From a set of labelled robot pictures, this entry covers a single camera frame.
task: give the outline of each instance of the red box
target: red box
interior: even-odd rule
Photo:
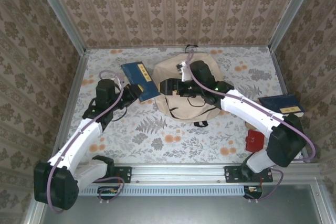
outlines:
[[[248,130],[246,137],[246,150],[249,152],[259,152],[264,148],[265,136],[254,130]]]

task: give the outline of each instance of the cable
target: cable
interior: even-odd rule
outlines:
[[[101,74],[104,72],[108,72],[108,73],[113,73],[111,70],[103,70],[99,73],[99,78],[101,79]],[[51,180],[52,180],[52,176],[55,173],[56,167],[58,166],[58,164],[64,159],[65,154],[68,152],[68,150],[71,148],[71,146],[73,145],[73,143],[76,141],[76,139],[81,135],[81,132],[83,132],[85,129],[87,129],[87,127],[89,127],[93,122],[95,122],[96,120],[98,120],[99,118],[101,118],[103,115],[105,115],[106,113],[108,113],[111,109],[113,109],[113,107],[115,105],[117,105],[117,103],[120,101],[122,94],[123,94],[123,86],[122,86],[122,82],[121,82],[121,78],[119,78],[116,74],[115,77],[117,78],[118,82],[119,82],[119,86],[120,86],[120,93],[118,98],[116,99],[116,101],[109,106],[106,110],[104,110],[102,113],[100,113],[99,115],[97,115],[95,118],[93,118],[90,122],[88,122],[82,129],[80,132],[78,132],[73,139],[71,140],[71,142],[67,145],[67,147],[65,148],[65,150],[62,152],[62,154],[60,155],[60,157],[57,159],[57,161],[55,162],[55,164],[53,165],[49,177],[48,177],[48,181],[47,181],[47,202],[48,205],[50,207],[50,209],[52,210],[52,212],[54,212],[55,214],[60,214],[62,213],[64,210],[58,211],[54,208],[54,206],[52,205],[52,201],[51,201],[51,195],[50,195],[50,188],[51,188]]]
[[[189,98],[190,98],[190,97],[188,97],[187,100],[188,100],[188,103],[190,104],[191,107],[200,108],[200,107],[203,107],[203,106],[205,105],[205,101],[204,101],[204,104],[201,105],[201,106],[192,105],[191,102],[190,102],[190,100],[189,100]]]
[[[125,180],[124,180],[122,177],[109,177],[109,178],[101,178],[101,179],[97,179],[97,180],[95,181],[95,183],[96,183],[96,182],[102,182],[102,181],[107,181],[107,180],[111,180],[111,179],[118,179],[118,180],[121,180],[121,182],[122,182],[122,186],[121,186],[121,189],[118,190],[118,192],[114,195],[114,197],[113,197],[112,199],[110,199],[109,201],[113,201],[113,200],[115,200],[115,199],[122,193],[122,191],[124,190],[124,186],[125,186]],[[99,191],[98,198],[99,198],[100,200],[103,200],[103,199],[101,198],[101,193],[102,193],[103,191],[104,191],[104,188],[103,188],[102,190]]]
[[[247,195],[248,197],[253,199],[255,202],[258,202],[260,200],[264,200],[264,199],[267,199],[268,197],[270,197],[276,191],[276,189],[278,189],[279,185],[281,184],[281,182],[283,180],[283,172],[281,170],[274,169],[274,168],[270,168],[270,169],[273,170],[274,172],[280,173],[281,177],[280,177],[279,181],[277,182],[276,186],[273,188],[273,190],[266,196],[260,197],[259,199],[255,199],[252,195],[245,193],[245,195]]]
[[[207,88],[206,86],[202,85],[196,78],[195,76],[193,75],[192,71],[191,71],[191,68],[190,68],[190,61],[191,59],[193,58],[194,56],[194,50],[191,49],[190,52],[188,53],[188,56],[187,56],[187,61],[186,61],[186,65],[187,65],[187,68],[190,72],[190,75],[192,77],[192,79],[201,87],[203,88],[204,90],[208,91],[208,92],[211,92],[213,94],[218,94],[218,95],[222,95],[224,97],[230,97],[230,98],[234,98],[234,99],[237,99],[241,102],[245,102],[247,103],[248,105],[252,106],[253,108],[257,109],[258,111],[264,113],[265,115],[267,115],[268,117],[271,117],[272,114],[269,113],[268,111],[266,110],[263,110],[261,109],[260,107],[254,105],[252,102],[248,101],[248,100],[245,100],[245,99],[242,99],[241,97],[237,97],[235,95],[232,95],[232,94],[226,94],[226,93],[222,93],[222,92],[218,92],[218,91],[215,91],[215,90],[212,90],[212,89],[209,89]],[[292,131],[294,131],[295,133],[297,133],[298,135],[300,135],[303,139],[305,139],[307,141],[307,143],[310,145],[311,149],[312,149],[312,153],[309,157],[306,157],[306,158],[299,158],[299,159],[294,159],[293,161],[309,161],[311,160],[312,158],[315,157],[315,154],[316,154],[316,150],[315,150],[315,146],[313,144],[313,142],[306,136],[304,135],[301,131],[299,131],[298,129],[296,129],[295,127],[293,127],[292,125],[288,124],[287,122],[277,118],[277,117],[273,117],[273,120],[276,120],[278,121],[279,123],[283,124],[284,126],[286,126],[287,128],[291,129]]]
[[[125,108],[126,108],[126,110],[125,110],[125,112],[123,113],[123,115],[122,115],[121,117],[119,117],[118,119],[111,120],[111,122],[116,122],[116,121],[119,121],[120,119],[122,119],[122,118],[126,115],[126,113],[127,113],[127,107],[125,107]]]

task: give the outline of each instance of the black bag handle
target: black bag handle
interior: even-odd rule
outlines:
[[[194,126],[195,127],[199,127],[199,128],[204,128],[204,127],[207,127],[209,124],[207,121],[202,121],[203,125],[200,125],[200,122],[196,122],[194,123]]]
[[[185,53],[187,53],[187,48],[188,48],[188,47],[196,48],[196,47],[198,47],[198,45],[188,44],[188,45],[185,47],[185,49],[184,49],[184,52],[185,52]]]

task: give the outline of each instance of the vent grille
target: vent grille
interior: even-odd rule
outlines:
[[[89,186],[80,196],[97,196],[100,186]],[[243,186],[125,186],[120,196],[242,196]]]

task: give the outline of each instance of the book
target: book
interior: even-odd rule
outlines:
[[[121,68],[131,84],[140,86],[142,91],[139,97],[140,102],[160,95],[154,81],[141,61],[122,64]]]
[[[261,97],[258,100],[262,106],[277,113],[284,115],[294,113],[299,118],[304,114],[303,107],[293,94]]]

